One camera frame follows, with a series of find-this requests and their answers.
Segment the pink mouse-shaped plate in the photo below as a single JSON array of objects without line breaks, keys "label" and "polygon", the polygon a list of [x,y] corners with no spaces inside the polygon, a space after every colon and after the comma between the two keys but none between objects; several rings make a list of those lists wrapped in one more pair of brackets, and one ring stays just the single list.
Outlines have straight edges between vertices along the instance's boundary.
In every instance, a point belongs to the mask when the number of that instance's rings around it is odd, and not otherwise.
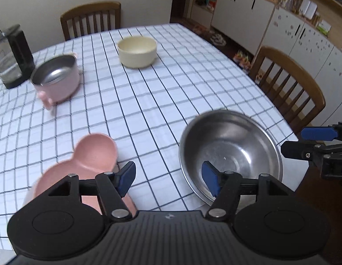
[{"label": "pink mouse-shaped plate", "polygon": [[[81,180],[90,180],[103,172],[117,173],[119,171],[115,169],[117,158],[117,146],[111,137],[102,133],[86,135],[75,146],[72,158],[51,166],[34,183],[33,188],[29,190],[25,198],[25,204],[28,204],[68,174],[76,174]],[[132,216],[135,216],[137,208],[128,192],[122,200],[131,211]]]}]

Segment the large stainless steel bowl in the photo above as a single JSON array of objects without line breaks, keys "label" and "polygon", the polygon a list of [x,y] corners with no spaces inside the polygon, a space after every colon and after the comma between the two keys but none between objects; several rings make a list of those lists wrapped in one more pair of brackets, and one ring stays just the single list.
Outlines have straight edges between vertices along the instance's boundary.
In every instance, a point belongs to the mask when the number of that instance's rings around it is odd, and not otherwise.
[{"label": "large stainless steel bowl", "polygon": [[230,110],[208,111],[194,118],[182,133],[179,159],[188,185],[208,205],[215,198],[201,176],[204,161],[220,172],[234,171],[243,178],[269,174],[281,181],[283,176],[274,138],[252,118]]}]

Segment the pink pot steel inside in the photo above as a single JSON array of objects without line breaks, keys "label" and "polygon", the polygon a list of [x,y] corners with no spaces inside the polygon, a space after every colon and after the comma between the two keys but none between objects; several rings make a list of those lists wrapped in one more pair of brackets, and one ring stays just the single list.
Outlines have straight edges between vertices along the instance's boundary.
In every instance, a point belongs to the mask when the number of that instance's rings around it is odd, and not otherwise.
[{"label": "pink pot steel inside", "polygon": [[71,97],[80,84],[77,53],[55,56],[35,68],[30,79],[47,110]]}]

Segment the cream ceramic bowl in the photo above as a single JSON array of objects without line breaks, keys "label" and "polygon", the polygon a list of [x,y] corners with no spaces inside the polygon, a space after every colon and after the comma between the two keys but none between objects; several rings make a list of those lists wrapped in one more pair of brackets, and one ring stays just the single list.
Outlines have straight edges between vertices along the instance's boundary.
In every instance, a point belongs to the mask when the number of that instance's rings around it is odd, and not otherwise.
[{"label": "cream ceramic bowl", "polygon": [[157,42],[147,36],[124,38],[118,42],[117,49],[120,62],[127,68],[145,68],[157,58]]}]

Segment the right wooden chair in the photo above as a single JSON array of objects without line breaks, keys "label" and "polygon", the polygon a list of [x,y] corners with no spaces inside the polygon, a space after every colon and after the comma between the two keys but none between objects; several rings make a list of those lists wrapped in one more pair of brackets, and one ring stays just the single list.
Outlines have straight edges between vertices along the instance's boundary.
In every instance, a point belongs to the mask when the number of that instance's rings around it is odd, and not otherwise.
[{"label": "right wooden chair", "polygon": [[298,134],[326,106],[319,85],[290,56],[273,47],[263,46],[249,71],[249,77],[274,104]]}]

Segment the wooden chair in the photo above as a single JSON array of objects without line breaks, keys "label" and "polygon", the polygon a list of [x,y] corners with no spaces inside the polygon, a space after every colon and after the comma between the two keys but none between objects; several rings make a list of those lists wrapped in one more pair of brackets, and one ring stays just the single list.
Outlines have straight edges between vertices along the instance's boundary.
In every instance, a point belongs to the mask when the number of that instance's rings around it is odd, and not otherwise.
[{"label": "wooden chair", "polygon": [[60,22],[64,39],[72,40],[121,27],[121,3],[117,1],[93,2],[68,10]]},{"label": "wooden chair", "polygon": [[249,71],[249,77],[274,104],[298,134],[326,106],[319,85],[290,56],[273,47],[263,46]]}]

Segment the checkered white tablecloth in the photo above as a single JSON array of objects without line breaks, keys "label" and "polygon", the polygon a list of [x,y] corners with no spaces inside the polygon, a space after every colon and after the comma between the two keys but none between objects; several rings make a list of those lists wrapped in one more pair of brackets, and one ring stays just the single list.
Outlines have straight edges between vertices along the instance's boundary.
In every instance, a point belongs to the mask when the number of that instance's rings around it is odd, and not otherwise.
[{"label": "checkered white tablecloth", "polygon": [[[130,36],[157,42],[157,58],[127,68],[117,44]],[[0,79],[0,250],[10,250],[7,223],[49,167],[69,159],[89,133],[109,135],[117,166],[133,161],[130,196],[142,210],[194,210],[179,163],[179,141],[202,112],[226,108],[259,122],[276,144],[296,136],[264,93],[230,59],[178,24],[112,30],[63,42],[34,55],[42,63],[77,53],[82,80],[77,93],[44,109],[29,82],[8,90]]]}]

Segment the white cabinet unit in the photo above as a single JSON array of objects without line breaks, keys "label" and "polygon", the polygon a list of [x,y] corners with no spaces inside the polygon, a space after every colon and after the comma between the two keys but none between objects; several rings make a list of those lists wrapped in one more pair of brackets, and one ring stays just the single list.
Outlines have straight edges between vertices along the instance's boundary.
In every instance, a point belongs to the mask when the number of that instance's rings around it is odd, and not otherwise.
[{"label": "white cabinet unit", "polygon": [[336,0],[193,0],[195,32],[221,46],[226,38],[244,53],[249,66],[270,46],[290,56],[316,81],[326,100],[315,126],[342,121],[342,5]]}]

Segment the glass electric kettle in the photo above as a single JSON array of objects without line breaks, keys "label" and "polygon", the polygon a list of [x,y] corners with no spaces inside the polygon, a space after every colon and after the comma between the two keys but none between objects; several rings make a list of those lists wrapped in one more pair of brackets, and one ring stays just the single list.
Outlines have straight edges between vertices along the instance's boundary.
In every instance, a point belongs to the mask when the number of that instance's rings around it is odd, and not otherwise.
[{"label": "glass electric kettle", "polygon": [[35,69],[34,58],[20,25],[0,33],[0,79],[13,89],[30,79]]}]

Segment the far wooden chair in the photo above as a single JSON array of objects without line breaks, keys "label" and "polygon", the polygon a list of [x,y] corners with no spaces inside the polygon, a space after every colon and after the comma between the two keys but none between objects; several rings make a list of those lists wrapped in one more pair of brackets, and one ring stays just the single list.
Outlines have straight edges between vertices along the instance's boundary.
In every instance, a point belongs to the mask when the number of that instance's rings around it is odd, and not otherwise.
[{"label": "far wooden chair", "polygon": [[121,27],[121,3],[117,1],[93,2],[68,10],[60,22],[64,39],[72,40]]}]

